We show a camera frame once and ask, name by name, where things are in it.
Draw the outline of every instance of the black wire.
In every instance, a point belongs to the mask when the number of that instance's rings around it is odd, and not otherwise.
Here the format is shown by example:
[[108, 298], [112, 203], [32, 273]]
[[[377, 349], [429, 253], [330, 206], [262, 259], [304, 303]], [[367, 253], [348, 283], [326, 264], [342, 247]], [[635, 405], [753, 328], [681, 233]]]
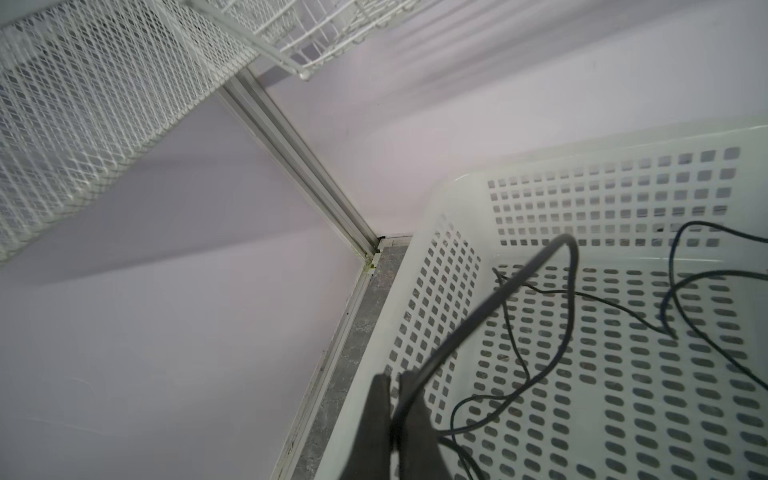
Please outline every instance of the black wire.
[[[530, 265], [531, 263], [528, 263], [526, 266], [524, 266], [522, 269], [518, 271], [518, 273], [513, 276], [506, 284], [508, 285], [509, 282], [511, 282], [514, 279], [517, 279], [521, 276], [521, 274], [524, 274], [525, 277], [523, 280], [525, 281], [527, 278], [529, 278], [534, 272], [525, 271], [526, 267]], [[575, 297], [575, 287], [576, 287], [576, 272], [578, 272], [578, 247], [572, 247], [571, 248], [571, 262], [568, 267], [568, 283], [567, 283], [567, 290], [566, 294], [568, 295], [568, 320], [565, 324], [565, 333], [563, 334], [563, 340], [560, 346], [558, 347], [558, 351], [555, 353], [555, 355], [552, 357], [552, 360], [549, 364], [544, 367], [542, 371], [539, 372], [535, 377], [528, 380], [527, 382], [523, 383], [522, 386], [520, 386], [518, 389], [516, 389], [514, 392], [510, 393], [507, 396], [494, 396], [494, 395], [475, 395], [468, 397], [466, 399], [463, 399], [461, 402], [458, 403], [456, 407], [454, 407], [454, 410], [451, 414], [451, 428], [449, 430], [438, 430], [438, 435], [458, 435], [462, 433], [471, 432], [472, 430], [479, 429], [490, 422], [493, 422], [495, 419], [497, 419], [507, 407], [509, 407], [520, 395], [523, 394], [526, 390], [531, 388], [533, 385], [539, 383], [541, 379], [546, 377], [549, 372], [551, 372], [554, 367], [560, 362], [563, 355], [565, 354], [565, 350], [568, 349], [568, 342], [571, 341], [571, 337], [573, 336], [573, 330], [574, 330], [574, 324], [575, 324], [575, 316], [576, 316], [576, 297]], [[464, 427], [454, 428], [453, 422], [455, 419], [455, 413], [461, 405], [464, 405], [467, 402], [471, 402], [473, 400], [481, 400], [481, 399], [492, 399], [492, 400], [503, 400], [503, 402], [496, 407], [496, 409], [488, 414], [484, 419], [480, 420], [479, 422], [472, 423], [471, 425], [467, 425]]]
[[[669, 291], [667, 291], [667, 294], [664, 295], [664, 299], [661, 300], [661, 307], [660, 307], [660, 316], [664, 318], [666, 314], [667, 306], [669, 305], [670, 298], [675, 297], [675, 293], [686, 286], [688, 283], [695, 282], [696, 280], [701, 280], [704, 278], [710, 278], [712, 276], [743, 276], [746, 278], [754, 278], [757, 280], [765, 280], [768, 281], [768, 275], [764, 275], [762, 273], [755, 273], [755, 272], [745, 272], [742, 270], [711, 270], [709, 272], [702, 272], [697, 273], [695, 275], [691, 275], [686, 277], [684, 280], [675, 283]], [[752, 380], [754, 380], [757, 384], [759, 384], [761, 387], [763, 387], [765, 390], [768, 390], [768, 384], [766, 384], [763, 380], [757, 377], [754, 373], [752, 373], [747, 367], [744, 365], [738, 363], [736, 359], [734, 359], [728, 352], [726, 352], [724, 349], [722, 349], [719, 345], [717, 345], [712, 339], [704, 332], [702, 332], [698, 327], [694, 325], [693, 322], [690, 321], [690, 319], [685, 316], [684, 314], [681, 315], [683, 317], [683, 320], [685, 320], [685, 323], [688, 324], [690, 329], [692, 329], [698, 336], [700, 336], [705, 342], [709, 343], [712, 348], [714, 348], [720, 355], [724, 356], [726, 360], [731, 362], [736, 368], [741, 370], [745, 375], [750, 377]]]
[[[680, 237], [683, 236], [683, 232], [685, 231], [685, 229], [687, 229], [688, 227], [692, 227], [694, 225], [701, 225], [702, 227], [709, 227], [715, 230], [721, 230], [725, 233], [730, 233], [731, 235], [735, 235], [736, 237], [746, 238], [747, 240], [752, 240], [754, 242], [768, 243], [768, 238], [749, 235], [748, 233], [740, 232], [738, 230], [734, 230], [733, 228], [723, 227], [722, 225], [718, 225], [717, 223], [703, 222], [701, 220], [693, 220], [691, 222], [686, 222], [677, 231], [677, 234], [674, 236], [674, 240], [672, 240], [672, 247], [670, 248], [670, 259], [669, 259], [670, 287], [674, 285], [674, 254], [677, 251], [677, 246], [680, 244]], [[672, 294], [672, 300], [674, 301], [674, 305], [677, 308], [677, 311], [680, 312], [680, 316], [682, 316], [683, 320], [685, 320], [685, 322], [690, 325], [690, 320], [688, 319], [687, 315], [683, 311], [683, 307], [680, 305], [680, 299], [677, 298], [677, 293]], [[664, 324], [664, 326], [668, 330], [670, 330], [670, 335], [672, 335], [672, 338], [677, 339], [677, 336], [674, 334], [674, 331], [670, 329], [669, 324], [667, 323], [667, 314], [662, 310], [659, 314], [659, 317], [661, 319], [661, 322]]]
[[[471, 312], [469, 316], [467, 316], [466, 320], [460, 323], [458, 327], [456, 327], [456, 329], [445, 338], [445, 341], [438, 347], [438, 349], [427, 359], [422, 368], [416, 373], [416, 378], [414, 379], [412, 388], [409, 391], [403, 393], [397, 406], [395, 407], [395, 413], [392, 416], [392, 421], [389, 425], [389, 438], [393, 448], [399, 444], [402, 426], [409, 410], [411, 409], [411, 406], [413, 405], [418, 395], [421, 395], [421, 391], [424, 386], [427, 384], [429, 379], [432, 378], [432, 376], [440, 368], [444, 361], [450, 357], [454, 350], [459, 348], [460, 345], [464, 343], [464, 341], [472, 334], [472, 332], [474, 332], [475, 329], [477, 329], [477, 327], [479, 327], [485, 321], [485, 319], [487, 319], [494, 312], [494, 310], [499, 308], [500, 305], [507, 300], [508, 296], [517, 291], [523, 282], [530, 278], [531, 275], [536, 273], [536, 270], [547, 263], [547, 261], [554, 255], [554, 253], [557, 252], [563, 245], [568, 245], [568, 249], [571, 253], [571, 269], [569, 270], [571, 273], [568, 275], [567, 283], [568, 292], [570, 292], [571, 295], [568, 298], [568, 324], [566, 326], [563, 343], [561, 344], [560, 350], [555, 354], [549, 365], [547, 365], [544, 370], [536, 375], [536, 377], [526, 382], [521, 387], [521, 390], [525, 391], [527, 388], [543, 379], [550, 371], [553, 370], [554, 366], [557, 364], [557, 362], [560, 361], [560, 358], [562, 358], [563, 354], [565, 353], [565, 348], [568, 346], [568, 342], [571, 340], [571, 334], [573, 333], [574, 328], [574, 318], [576, 315], [576, 302], [574, 301], [575, 296], [573, 295], [573, 292], [576, 290], [576, 272], [578, 271], [578, 244], [576, 243], [576, 239], [567, 233], [558, 235], [546, 247], [539, 250], [539, 252], [536, 253], [536, 255], [518, 271], [517, 275], [508, 280], [498, 290], [491, 294], [491, 296], [485, 299], [483, 303], [481, 303], [473, 312]], [[493, 418], [481, 420], [479, 424], [481, 424], [480, 426], [483, 426], [492, 420]], [[457, 429], [456, 432], [464, 432], [463, 430], [459, 430], [461, 429]], [[440, 436], [450, 434], [450, 431], [440, 432]]]
[[469, 469], [466, 467], [467, 464], [469, 464], [472, 467], [472, 470], [475, 471], [475, 475], [478, 476], [479, 480], [485, 479], [485, 476], [482, 474], [482, 470], [480, 469], [480, 465], [478, 465], [477, 462], [475, 462], [475, 459], [472, 457], [472, 455], [470, 455], [469, 452], [464, 450], [458, 443], [452, 440], [448, 440], [444, 437], [440, 437], [439, 439], [437, 439], [437, 443], [445, 447], [448, 447], [449, 449], [456, 452], [458, 457], [461, 459], [462, 464], [465, 466], [464, 469], [467, 472], [469, 480], [474, 480], [474, 479], [472, 478], [472, 475], [470, 475]]
[[[498, 281], [499, 287], [501, 287], [508, 278], [506, 276], [503, 276], [499, 273], [499, 271], [495, 268], [491, 268], [493, 270], [493, 273], [496, 274], [496, 280]], [[507, 308], [507, 300], [505, 299], [502, 303], [502, 311], [504, 312], [504, 323], [507, 326], [507, 333], [509, 334], [509, 342], [512, 344], [512, 350], [515, 352], [515, 356], [517, 356], [518, 361], [520, 362], [520, 365], [523, 367], [523, 371], [525, 372], [525, 379], [530, 380], [531, 379], [531, 373], [528, 371], [528, 366], [525, 365], [525, 360], [523, 360], [522, 355], [520, 354], [520, 351], [518, 350], [518, 344], [515, 342], [515, 336], [512, 334], [512, 325], [509, 322], [509, 309]], [[465, 402], [459, 403], [455, 407], [453, 407], [453, 410], [451, 411], [451, 430], [453, 430], [453, 422], [456, 417], [456, 412], [458, 411], [459, 407], [464, 405]], [[456, 443], [456, 435], [451, 435], [451, 440]], [[467, 474], [467, 478], [469, 480], [472, 480], [472, 474], [469, 473], [469, 467], [467, 466], [467, 463], [464, 461], [463, 458], [461, 458], [462, 467], [464, 467], [464, 471]]]
[[[567, 293], [568, 292], [567, 290], [540, 290], [540, 289], [536, 288], [535, 286], [531, 285], [530, 283], [523, 283], [523, 285], [528, 287], [529, 289], [535, 291], [536, 293], [543, 293], [544, 295], [548, 295], [550, 293]], [[632, 310], [629, 310], [626, 306], [619, 305], [618, 303], [613, 303], [613, 302], [611, 302], [609, 300], [600, 298], [599, 296], [590, 295], [589, 293], [576, 292], [575, 295], [583, 296], [584, 298], [588, 298], [588, 299], [591, 299], [591, 300], [595, 300], [597, 302], [605, 303], [606, 305], [609, 305], [609, 306], [612, 306], [614, 308], [617, 308], [617, 309], [621, 310], [622, 312], [626, 312], [632, 318], [634, 318], [638, 322], [642, 323], [643, 325], [645, 325], [649, 329], [653, 330], [654, 332], [665, 333], [667, 335], [670, 334], [669, 331], [667, 331], [667, 330], [665, 330], [663, 328], [651, 325], [648, 321], [646, 321], [643, 317], [641, 317], [639, 313], [633, 312]]]
[[[504, 284], [504, 281], [507, 280], [507, 277], [501, 275], [498, 272], [498, 270], [496, 270], [495, 268], [491, 268], [491, 270], [493, 270], [493, 273], [496, 274], [496, 280], [498, 281], [498, 285], [502, 286]], [[525, 372], [525, 380], [528, 381], [531, 379], [531, 373], [528, 371], [528, 366], [525, 365], [525, 361], [523, 360], [522, 355], [520, 355], [520, 351], [518, 350], [518, 344], [515, 342], [515, 336], [512, 335], [512, 325], [509, 323], [509, 310], [507, 309], [506, 299], [504, 299], [504, 302], [502, 303], [502, 310], [504, 312], [504, 323], [507, 326], [507, 333], [509, 333], [509, 342], [512, 344], [512, 350], [515, 352], [515, 356], [517, 356], [518, 360], [520, 360], [520, 365], [522, 365], [523, 367], [523, 372]]]

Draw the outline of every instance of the white wire mesh shelf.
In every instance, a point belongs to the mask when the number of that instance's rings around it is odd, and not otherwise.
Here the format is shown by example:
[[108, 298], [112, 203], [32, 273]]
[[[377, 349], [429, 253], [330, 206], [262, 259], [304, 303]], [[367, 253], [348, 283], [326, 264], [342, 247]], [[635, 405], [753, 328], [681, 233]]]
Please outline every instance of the white wire mesh shelf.
[[417, 0], [69, 0], [0, 32], [0, 263], [264, 55], [308, 78]]
[[[366, 347], [316, 478], [338, 478], [371, 378], [419, 367], [496, 287], [492, 267], [514, 273], [559, 233], [578, 240], [577, 288], [654, 321], [667, 257], [688, 220], [768, 237], [768, 122], [671, 129], [599, 147], [534, 153], [465, 175], [437, 192], [410, 243]], [[716, 268], [766, 271], [768, 250], [708, 228], [686, 230], [682, 278]], [[568, 254], [531, 279], [564, 288]], [[764, 282], [713, 278], [680, 295], [683, 308], [729, 353], [766, 378]], [[507, 302], [515, 339], [534, 375], [556, 353], [566, 300], [522, 289]], [[768, 478], [768, 394], [732, 368], [671, 312], [672, 340], [619, 310], [578, 298], [574, 338], [555, 370], [495, 422], [457, 437], [487, 478]], [[509, 394], [525, 377], [499, 309], [425, 389], [437, 429], [473, 394]], [[393, 380], [391, 405], [398, 398]], [[456, 426], [486, 417], [470, 402]], [[456, 480], [458, 456], [443, 452]]]

